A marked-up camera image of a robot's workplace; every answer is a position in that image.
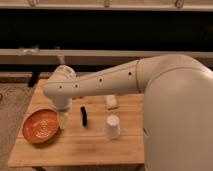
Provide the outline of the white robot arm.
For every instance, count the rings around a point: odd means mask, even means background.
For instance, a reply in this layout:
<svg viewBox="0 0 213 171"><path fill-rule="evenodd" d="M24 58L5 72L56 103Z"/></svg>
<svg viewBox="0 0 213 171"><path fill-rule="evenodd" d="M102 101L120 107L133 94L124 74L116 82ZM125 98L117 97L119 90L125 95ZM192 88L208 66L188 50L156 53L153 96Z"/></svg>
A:
<svg viewBox="0 0 213 171"><path fill-rule="evenodd" d="M57 110L80 96L142 93L146 171L213 171L213 71L169 54L77 77L57 67L44 94Z"/></svg>

